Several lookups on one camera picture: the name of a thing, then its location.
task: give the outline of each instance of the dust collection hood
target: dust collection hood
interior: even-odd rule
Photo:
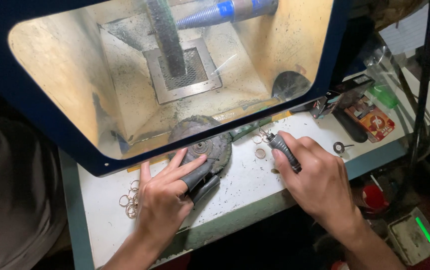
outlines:
[[[97,176],[320,97],[349,9],[333,0],[43,2],[0,3],[0,94]],[[195,115],[220,124],[169,143]]]

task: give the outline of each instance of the person's arm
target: person's arm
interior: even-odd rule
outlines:
[[[125,239],[103,270],[148,269],[168,247],[194,206],[184,195],[188,186],[180,178],[207,160],[207,156],[202,155],[179,167],[186,153],[187,148],[179,150],[170,164],[154,177],[150,175],[148,161],[142,164],[135,231]]]
[[[311,138],[279,134],[302,167],[294,173],[287,157],[272,150],[285,186],[302,209],[345,246],[350,269],[405,269],[354,205],[343,160]]]

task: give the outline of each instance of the polishing wheel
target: polishing wheel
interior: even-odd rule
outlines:
[[[221,123],[209,116],[196,115],[179,122],[170,133],[169,143],[187,138],[191,135],[206,131]],[[208,161],[213,163],[212,175],[219,173],[230,160],[232,154],[232,138],[228,133],[196,143],[188,147],[187,154],[181,165],[197,159],[206,154]],[[170,160],[175,153],[169,154]]]

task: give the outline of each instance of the right hand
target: right hand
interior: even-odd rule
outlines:
[[[296,174],[280,150],[272,150],[275,166],[285,186],[316,222],[341,241],[363,221],[354,205],[343,160],[324,150],[312,138],[293,138],[278,132],[300,162],[302,171]]]

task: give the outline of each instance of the metal mesh grate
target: metal mesh grate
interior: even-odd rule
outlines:
[[[162,70],[163,79],[167,90],[179,89],[189,85],[208,81],[208,77],[198,54],[197,48],[186,49],[183,52],[183,58],[185,59],[185,65],[187,66],[187,75],[180,77],[172,77],[169,73],[167,63],[163,57],[158,58],[160,69]]]

